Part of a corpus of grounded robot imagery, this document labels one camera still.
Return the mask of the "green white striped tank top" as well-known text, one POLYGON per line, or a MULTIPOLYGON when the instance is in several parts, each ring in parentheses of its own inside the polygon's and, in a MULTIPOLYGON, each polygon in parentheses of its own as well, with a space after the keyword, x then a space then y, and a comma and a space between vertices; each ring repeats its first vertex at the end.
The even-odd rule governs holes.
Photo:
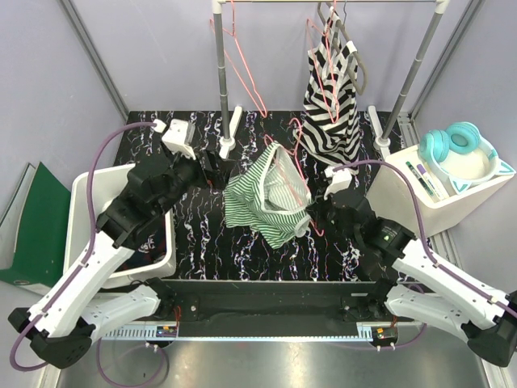
POLYGON ((259 232, 278 249, 305 236, 312 218, 312 195, 288 151, 274 141, 249 169, 232 177, 224 190, 225 224, 259 232))

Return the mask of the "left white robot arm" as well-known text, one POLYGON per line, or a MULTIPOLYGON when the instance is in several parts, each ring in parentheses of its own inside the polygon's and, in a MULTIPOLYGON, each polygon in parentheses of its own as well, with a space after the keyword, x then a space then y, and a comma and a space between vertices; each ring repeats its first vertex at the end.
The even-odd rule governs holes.
POLYGON ((174 312, 174 291, 158 277, 94 308, 88 305, 109 276, 162 226, 166 215, 192 187, 222 190, 235 166, 203 150, 189 158, 179 152, 152 154, 126 175, 126 184, 100 213, 90 214, 90 241, 51 290, 30 308, 8 317, 29 339, 45 365, 66 369, 108 332, 144 317, 158 320, 174 312))

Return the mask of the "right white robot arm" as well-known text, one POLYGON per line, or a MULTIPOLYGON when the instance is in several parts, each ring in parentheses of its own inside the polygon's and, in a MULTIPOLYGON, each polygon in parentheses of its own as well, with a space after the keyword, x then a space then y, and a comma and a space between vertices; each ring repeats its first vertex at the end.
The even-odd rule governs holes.
POLYGON ((349 238, 363 257, 359 278, 374 282, 367 311, 418 320, 464 341, 482 360, 507 367, 516 353, 516 294, 495 289, 437 255, 411 230, 378 217, 347 189, 309 206, 326 232, 349 238))

